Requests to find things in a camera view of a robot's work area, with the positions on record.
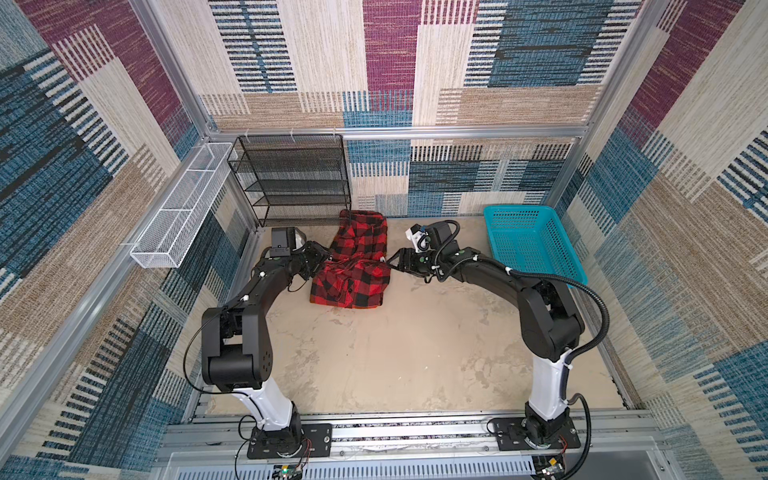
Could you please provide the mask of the red black plaid shirt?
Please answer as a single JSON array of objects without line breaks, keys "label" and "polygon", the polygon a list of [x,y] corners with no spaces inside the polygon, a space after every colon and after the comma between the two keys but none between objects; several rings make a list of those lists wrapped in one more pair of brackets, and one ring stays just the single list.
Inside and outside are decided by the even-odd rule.
[{"label": "red black plaid shirt", "polygon": [[383,214],[341,211],[329,247],[331,258],[312,281],[310,302],[347,309],[380,307],[391,278],[387,243],[388,224]]}]

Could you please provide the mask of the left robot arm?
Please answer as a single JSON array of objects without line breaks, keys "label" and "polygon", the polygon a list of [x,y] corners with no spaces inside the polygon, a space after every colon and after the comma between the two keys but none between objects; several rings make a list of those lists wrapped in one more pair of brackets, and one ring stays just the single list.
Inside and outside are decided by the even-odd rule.
[{"label": "left robot arm", "polygon": [[296,455],[305,440],[295,403],[271,377],[274,353],[267,314],[296,276],[311,279],[329,257],[314,241],[298,248],[272,247],[242,290],[202,317],[204,383],[240,400],[255,421],[249,444],[277,456]]}]

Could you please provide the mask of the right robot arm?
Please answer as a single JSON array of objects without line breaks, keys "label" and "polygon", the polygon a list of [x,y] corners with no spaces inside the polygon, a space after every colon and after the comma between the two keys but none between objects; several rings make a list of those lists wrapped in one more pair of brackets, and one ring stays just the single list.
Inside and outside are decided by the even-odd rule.
[{"label": "right robot arm", "polygon": [[[518,310],[522,339],[533,355],[533,383],[523,431],[533,448],[552,444],[570,420],[566,390],[573,361],[596,348],[608,334],[610,313],[603,299],[568,277],[521,272],[473,248],[447,255],[402,248],[387,265],[427,281],[454,278],[479,286]],[[570,294],[572,289],[589,296],[601,316],[598,332],[584,345],[579,341],[586,325]]]}]

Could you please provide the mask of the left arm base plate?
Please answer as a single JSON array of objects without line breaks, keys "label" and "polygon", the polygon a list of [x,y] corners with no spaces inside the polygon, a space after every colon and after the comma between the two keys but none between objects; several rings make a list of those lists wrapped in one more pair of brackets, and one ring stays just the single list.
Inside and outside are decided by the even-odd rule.
[{"label": "left arm base plate", "polygon": [[254,427],[247,446],[249,460],[325,458],[330,456],[333,425],[315,423],[263,431]]}]

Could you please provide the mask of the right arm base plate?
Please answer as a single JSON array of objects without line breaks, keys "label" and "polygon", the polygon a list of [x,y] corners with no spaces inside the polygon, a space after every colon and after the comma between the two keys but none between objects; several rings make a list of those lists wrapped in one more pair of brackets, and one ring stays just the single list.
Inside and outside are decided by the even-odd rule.
[{"label": "right arm base plate", "polygon": [[492,418],[486,430],[495,438],[500,451],[579,449],[581,438],[568,413],[554,420],[533,416]]}]

